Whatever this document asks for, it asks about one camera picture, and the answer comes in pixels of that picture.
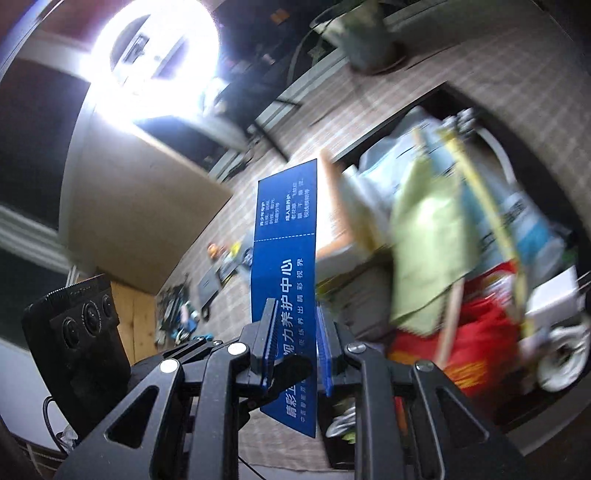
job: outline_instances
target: pile of clutter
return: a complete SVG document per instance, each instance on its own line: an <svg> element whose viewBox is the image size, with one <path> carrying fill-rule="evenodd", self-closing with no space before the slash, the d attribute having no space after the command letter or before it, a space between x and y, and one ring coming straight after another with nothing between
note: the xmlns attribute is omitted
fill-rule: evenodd
<svg viewBox="0 0 591 480"><path fill-rule="evenodd" d="M165 348L170 346L167 342L174 345L188 342L199 320L199 312L189 300L189 280L186 277L183 283L167 288L158 296L155 343Z"/></svg>
<svg viewBox="0 0 591 480"><path fill-rule="evenodd" d="M322 152L318 186L317 296L358 339L432 360L474 399L517 371L524 393L577 380L591 278L471 109L416 107L342 173Z"/></svg>

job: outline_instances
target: red bag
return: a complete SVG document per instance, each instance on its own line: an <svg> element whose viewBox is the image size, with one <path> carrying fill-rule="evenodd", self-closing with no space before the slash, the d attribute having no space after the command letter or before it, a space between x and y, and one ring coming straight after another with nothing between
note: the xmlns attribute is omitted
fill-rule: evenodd
<svg viewBox="0 0 591 480"><path fill-rule="evenodd" d="M446 375L469 397L498 385L512 368L518 353L519 327L493 299L476 299L462 305L459 326ZM388 352L395 362L412 365L432 360L439 333L421 338L398 331Z"/></svg>

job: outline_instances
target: electronic device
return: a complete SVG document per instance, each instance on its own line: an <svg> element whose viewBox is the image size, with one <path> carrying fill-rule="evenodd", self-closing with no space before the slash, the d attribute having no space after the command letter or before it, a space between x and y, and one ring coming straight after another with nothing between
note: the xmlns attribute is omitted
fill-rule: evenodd
<svg viewBox="0 0 591 480"><path fill-rule="evenodd" d="M117 325L105 275L50 293L25 310L22 329L29 349L79 439L128 392L131 367Z"/></svg>

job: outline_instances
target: plastic bag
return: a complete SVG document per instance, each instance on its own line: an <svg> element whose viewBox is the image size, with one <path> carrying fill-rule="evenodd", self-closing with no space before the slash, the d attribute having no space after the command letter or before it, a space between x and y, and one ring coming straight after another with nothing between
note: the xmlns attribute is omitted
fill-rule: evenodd
<svg viewBox="0 0 591 480"><path fill-rule="evenodd" d="M421 107L412 109L390 137L378 141L361 156L359 171L381 199L387 215L396 200L397 192L408 166L414 159L411 129L420 125L433 159L434 170L443 174L454 164L438 133L441 122ZM470 158L504 216L519 259L524 267L528 285L535 287L551 278L561 266L563 240L553 233L548 220L525 192L509 184L498 159L490 149L467 148ZM490 270L503 261L494 236L491 234L480 205L470 189L464 186L463 204L476 226L480 243L480 262L469 278Z"/></svg>
<svg viewBox="0 0 591 480"><path fill-rule="evenodd" d="M421 358L432 360L439 336L421 338L399 331L388 358L408 365ZM519 327L495 300L471 300L460 311L460 326L444 372L469 397L490 391L517 361L518 338Z"/></svg>
<svg viewBox="0 0 591 480"><path fill-rule="evenodd" d="M416 134L422 144L418 129ZM460 177L437 175L431 157L414 154L392 208L391 322L425 336L437 329L449 288L474 268L478 251L459 196Z"/></svg>
<svg viewBox="0 0 591 480"><path fill-rule="evenodd" d="M359 175L354 165L343 172L343 179L354 192L358 201L362 202L371 214L368 225L374 238L374 244L376 246L389 245L391 243L390 219L380 195L365 177Z"/></svg>

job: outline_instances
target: cable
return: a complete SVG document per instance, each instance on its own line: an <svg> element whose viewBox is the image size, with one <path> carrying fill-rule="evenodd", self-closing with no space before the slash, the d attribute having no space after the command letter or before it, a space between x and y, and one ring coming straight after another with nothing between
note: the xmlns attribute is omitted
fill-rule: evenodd
<svg viewBox="0 0 591 480"><path fill-rule="evenodd" d="M480 135L480 137L488 144L491 150L495 153L496 157L499 159L499 163L503 169L503 173L505 174L505 178L507 179L507 183L511 186L514 186L517 183L517 179L515 178L515 172L513 171L513 166L511 165L511 160L507 155L507 152L503 148L503 146L499 143L499 141L495 138L493 134L491 134L486 128L476 127L476 133Z"/></svg>
<svg viewBox="0 0 591 480"><path fill-rule="evenodd" d="M52 401L54 401L52 396L49 396L45 400L43 400L43 420L45 420L45 426L47 427L47 431L49 432L49 436L51 437L53 442L60 449L61 453L63 453L64 455L67 455L68 452L66 452L65 448L60 443L60 440L56 437L56 434L53 433L53 429L51 428L51 423L49 423L49 414L47 412L47 407L49 406L49 404Z"/></svg>
<svg viewBox="0 0 591 480"><path fill-rule="evenodd" d="M242 463L244 463L244 465L246 465L252 473L254 473L258 478L260 478L261 480L267 480L265 477L263 477L259 472L257 472L253 467L251 467L248 463L246 463L241 457L240 455L238 455L238 460L240 460Z"/></svg>
<svg viewBox="0 0 591 480"><path fill-rule="evenodd" d="M317 26L317 22L318 19L321 18L324 14L327 14L328 12L330 12L331 10L335 9L336 7L340 7L341 4L338 3L336 5L333 5L332 7L328 7L326 10L324 10L320 15L318 15L314 20L312 20L311 25L314 25L314 27ZM322 33L320 33L320 36L322 37L322 35L324 35L324 32L326 31L326 29L329 27L330 23L337 17L333 17L331 18L328 23L324 26ZM308 33L306 35L304 35L304 38L301 39L299 45L296 47L295 52L291 58L291 62L290 62L290 69L287 72L287 85L286 88L289 87L289 85L291 85L294 81L294 73L296 70L296 63L297 63L297 59L300 56L300 50L301 48L304 46L304 42L306 41L306 39L310 36L310 34L314 31L314 27L312 27Z"/></svg>

